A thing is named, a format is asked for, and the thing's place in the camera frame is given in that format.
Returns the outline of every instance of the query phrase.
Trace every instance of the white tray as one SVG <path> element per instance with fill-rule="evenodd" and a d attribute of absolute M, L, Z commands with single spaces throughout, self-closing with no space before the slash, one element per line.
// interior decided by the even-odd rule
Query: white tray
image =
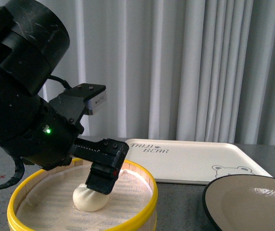
<path fill-rule="evenodd" d="M 145 167 L 157 182 L 208 184 L 225 175 L 271 177 L 238 147 L 228 143 L 127 140 L 127 160 Z"/>

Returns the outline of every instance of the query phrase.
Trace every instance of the white dough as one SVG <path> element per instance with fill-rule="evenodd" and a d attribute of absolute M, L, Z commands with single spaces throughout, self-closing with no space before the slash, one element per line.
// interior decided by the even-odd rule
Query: white dough
<path fill-rule="evenodd" d="M 72 197 L 77 209 L 84 212 L 95 212 L 108 203 L 110 195 L 104 195 L 88 189 L 86 184 L 80 184 L 75 189 Z"/>

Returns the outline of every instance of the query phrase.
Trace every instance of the white plate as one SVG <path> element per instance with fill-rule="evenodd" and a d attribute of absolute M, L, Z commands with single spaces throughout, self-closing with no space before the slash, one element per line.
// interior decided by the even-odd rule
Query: white plate
<path fill-rule="evenodd" d="M 218 230 L 274 231 L 275 179 L 256 175 L 215 179 L 204 190 L 203 206 Z"/>

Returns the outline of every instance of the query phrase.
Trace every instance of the white curtain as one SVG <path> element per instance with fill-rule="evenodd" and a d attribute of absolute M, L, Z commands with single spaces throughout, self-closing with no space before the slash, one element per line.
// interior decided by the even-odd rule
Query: white curtain
<path fill-rule="evenodd" d="M 107 86 L 86 135 L 275 145 L 275 0 L 40 2 L 71 38 L 53 74 Z"/>

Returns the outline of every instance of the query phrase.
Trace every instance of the bear illustration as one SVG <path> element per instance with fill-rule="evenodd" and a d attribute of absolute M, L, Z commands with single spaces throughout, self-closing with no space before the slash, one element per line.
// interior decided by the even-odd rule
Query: bear illustration
<path fill-rule="evenodd" d="M 246 175 L 254 175 L 252 173 L 252 170 L 248 167 L 223 167 L 220 165 L 214 165 L 213 170 L 216 171 L 216 178 L 222 177 L 222 176 L 227 176 L 227 175 L 235 175 L 235 174 L 246 174 Z"/>

